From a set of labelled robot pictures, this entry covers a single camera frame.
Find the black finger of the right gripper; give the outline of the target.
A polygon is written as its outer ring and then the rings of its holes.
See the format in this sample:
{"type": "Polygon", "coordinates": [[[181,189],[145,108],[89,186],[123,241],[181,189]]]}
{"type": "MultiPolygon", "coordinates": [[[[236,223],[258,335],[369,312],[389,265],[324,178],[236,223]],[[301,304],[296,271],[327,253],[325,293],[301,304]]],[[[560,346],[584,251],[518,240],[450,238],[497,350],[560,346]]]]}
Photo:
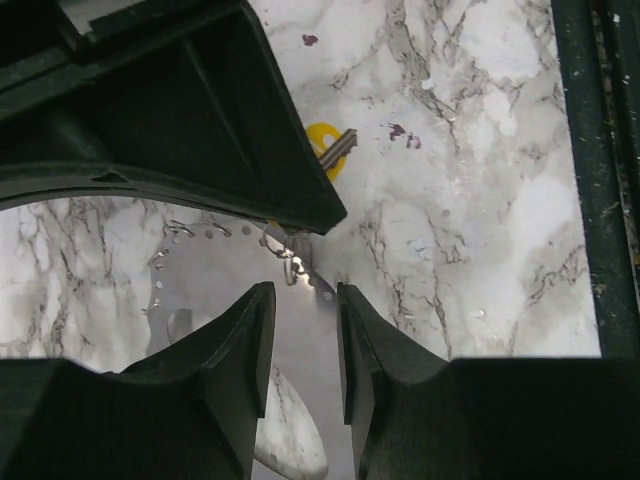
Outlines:
{"type": "Polygon", "coordinates": [[[5,1],[1,206],[84,195],[346,215],[248,2],[5,1]]]}

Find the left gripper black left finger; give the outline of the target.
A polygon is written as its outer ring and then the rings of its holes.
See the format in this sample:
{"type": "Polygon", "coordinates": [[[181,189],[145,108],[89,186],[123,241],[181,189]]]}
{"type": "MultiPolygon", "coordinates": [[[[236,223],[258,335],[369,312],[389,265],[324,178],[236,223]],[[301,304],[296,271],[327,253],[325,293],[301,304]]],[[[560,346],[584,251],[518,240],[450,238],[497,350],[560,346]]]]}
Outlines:
{"type": "Polygon", "coordinates": [[[267,403],[274,285],[119,373],[1,363],[5,479],[247,479],[267,403]]]}

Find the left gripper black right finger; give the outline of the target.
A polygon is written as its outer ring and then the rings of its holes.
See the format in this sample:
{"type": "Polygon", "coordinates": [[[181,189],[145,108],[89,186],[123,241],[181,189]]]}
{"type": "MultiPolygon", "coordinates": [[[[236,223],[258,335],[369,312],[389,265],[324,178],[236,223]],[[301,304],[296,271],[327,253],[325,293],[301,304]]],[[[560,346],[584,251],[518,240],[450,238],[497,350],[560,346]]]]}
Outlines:
{"type": "Polygon", "coordinates": [[[446,361],[348,284],[337,324],[357,478],[638,477],[637,361],[446,361]]]}

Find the large metal key ring band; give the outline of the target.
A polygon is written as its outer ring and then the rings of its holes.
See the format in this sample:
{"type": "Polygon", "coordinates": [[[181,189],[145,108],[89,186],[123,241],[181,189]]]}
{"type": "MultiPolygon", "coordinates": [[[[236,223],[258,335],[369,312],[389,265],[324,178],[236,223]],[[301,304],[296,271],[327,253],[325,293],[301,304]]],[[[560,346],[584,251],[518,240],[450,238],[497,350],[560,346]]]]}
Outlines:
{"type": "Polygon", "coordinates": [[[170,220],[151,238],[144,313],[154,354],[210,323],[256,283],[276,291],[266,415],[256,479],[351,479],[342,420],[334,290],[270,228],[243,220],[170,220]]]}

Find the yellow key tag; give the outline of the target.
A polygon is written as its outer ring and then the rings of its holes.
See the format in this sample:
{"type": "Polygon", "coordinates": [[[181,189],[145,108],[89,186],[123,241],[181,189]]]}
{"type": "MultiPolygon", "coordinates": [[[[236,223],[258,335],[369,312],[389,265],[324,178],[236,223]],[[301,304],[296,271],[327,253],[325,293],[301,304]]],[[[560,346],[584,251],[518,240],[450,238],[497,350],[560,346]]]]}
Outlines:
{"type": "MultiPolygon", "coordinates": [[[[328,148],[342,135],[342,133],[333,125],[318,122],[306,127],[306,136],[312,146],[317,158],[320,158],[328,148]]],[[[342,156],[337,163],[330,167],[326,173],[331,182],[334,182],[343,170],[347,162],[347,157],[342,156]]]]}

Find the small silver key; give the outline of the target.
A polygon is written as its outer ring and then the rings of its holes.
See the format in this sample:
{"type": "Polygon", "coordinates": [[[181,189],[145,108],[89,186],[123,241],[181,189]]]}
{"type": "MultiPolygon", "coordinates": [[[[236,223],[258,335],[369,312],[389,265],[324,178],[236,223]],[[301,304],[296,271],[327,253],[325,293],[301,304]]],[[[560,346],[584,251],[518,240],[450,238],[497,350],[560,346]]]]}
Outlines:
{"type": "Polygon", "coordinates": [[[347,129],[320,157],[319,162],[325,171],[333,168],[340,158],[346,157],[358,144],[356,129],[347,129]]]}

